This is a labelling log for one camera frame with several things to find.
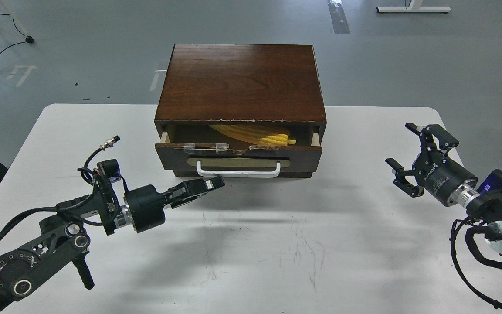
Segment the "wooden drawer cabinet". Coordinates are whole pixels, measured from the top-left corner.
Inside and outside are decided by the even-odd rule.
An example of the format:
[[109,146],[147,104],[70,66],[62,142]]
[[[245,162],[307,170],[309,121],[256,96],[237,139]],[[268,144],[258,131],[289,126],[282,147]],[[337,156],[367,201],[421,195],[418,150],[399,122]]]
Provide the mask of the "wooden drawer cabinet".
[[[311,177],[326,127],[313,47],[177,44],[155,123],[156,151],[178,177],[199,176],[197,167],[202,175]],[[253,145],[213,124],[282,126],[296,143]]]

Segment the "corn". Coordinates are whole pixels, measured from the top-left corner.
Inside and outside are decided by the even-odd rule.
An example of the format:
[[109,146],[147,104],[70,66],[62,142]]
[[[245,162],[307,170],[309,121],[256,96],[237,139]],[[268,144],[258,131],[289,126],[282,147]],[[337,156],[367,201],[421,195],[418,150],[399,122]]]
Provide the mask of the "corn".
[[295,145],[295,140],[289,138],[289,131],[283,127],[261,125],[210,125],[210,127],[227,137],[255,145]]

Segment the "white table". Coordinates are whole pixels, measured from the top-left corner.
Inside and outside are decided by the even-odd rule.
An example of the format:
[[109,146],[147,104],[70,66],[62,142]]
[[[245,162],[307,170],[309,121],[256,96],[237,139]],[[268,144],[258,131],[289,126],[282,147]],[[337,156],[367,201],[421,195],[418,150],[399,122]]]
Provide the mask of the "white table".
[[[158,191],[181,179],[162,169],[156,105],[48,106],[0,185],[0,229],[16,213],[90,192],[76,171],[104,140],[131,188]],[[96,286],[69,264],[6,313],[491,313],[464,286],[449,253],[459,205],[428,193],[411,199],[392,183],[394,157],[408,167],[418,138],[405,123],[442,123],[429,108],[327,107],[319,169],[311,179],[226,179],[226,186],[166,211],[166,223],[92,238]],[[118,184],[116,190],[122,193]],[[0,244],[0,254],[40,234],[40,213]],[[502,270],[481,266],[459,241],[472,283],[502,300]]]

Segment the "gray floor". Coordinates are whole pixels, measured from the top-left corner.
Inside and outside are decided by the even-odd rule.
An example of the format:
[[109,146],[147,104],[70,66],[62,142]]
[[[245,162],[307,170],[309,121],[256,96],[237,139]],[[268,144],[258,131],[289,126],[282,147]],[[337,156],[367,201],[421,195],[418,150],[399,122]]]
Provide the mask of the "gray floor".
[[[327,0],[7,3],[36,42],[0,57],[6,166],[49,104],[157,103],[154,71],[174,44],[312,44],[327,106],[432,107],[467,169],[480,180],[502,169],[502,1],[426,0],[452,12],[377,14],[404,2],[343,0],[350,34],[334,34]],[[0,16],[0,51],[22,39]],[[17,65],[37,67],[18,87],[26,69],[7,79]]]

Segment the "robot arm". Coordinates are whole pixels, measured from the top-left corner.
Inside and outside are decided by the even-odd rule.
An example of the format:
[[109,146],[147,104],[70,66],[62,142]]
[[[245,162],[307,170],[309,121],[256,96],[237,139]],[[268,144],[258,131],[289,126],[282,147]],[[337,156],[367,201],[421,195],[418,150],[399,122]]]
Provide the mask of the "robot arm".
[[[112,145],[118,140],[119,137],[114,137]],[[77,268],[85,288],[90,290],[94,287],[85,262],[90,245],[85,224],[103,226],[107,235],[126,225],[132,225],[139,233],[165,222],[166,205],[172,208],[185,205],[224,186],[222,177],[183,181],[164,193],[157,192],[152,185],[129,191],[125,184],[125,204],[120,205],[112,188],[113,182],[123,179],[117,161],[112,159],[97,163],[94,171],[86,168],[88,161],[79,170],[83,179],[93,186],[93,193],[64,201],[54,208],[38,208],[38,211],[55,213],[40,221],[41,236],[0,256],[0,312],[14,300],[22,300],[32,294],[69,262]],[[12,219],[0,233],[0,239],[29,212],[36,210],[21,213]],[[100,216],[100,222],[87,220],[95,215]]]
[[[485,258],[474,240],[476,234],[483,234],[490,248],[502,257],[502,171],[494,170],[476,189],[476,176],[448,156],[450,149],[458,146],[458,140],[440,125],[418,127],[407,123],[405,127],[420,138],[421,151],[411,170],[405,170],[392,158],[385,160],[393,169],[394,185],[411,197],[420,197],[426,189],[442,205],[460,204],[466,209],[468,218],[460,221],[458,227],[458,221],[455,221],[452,227],[450,240],[453,262],[458,274],[472,291],[496,308],[502,308],[500,302],[481,294],[469,284],[458,266],[455,249],[458,231],[463,225],[469,225],[465,240],[474,258],[486,266],[502,270],[502,262]],[[416,185],[406,179],[409,176],[416,179]]]

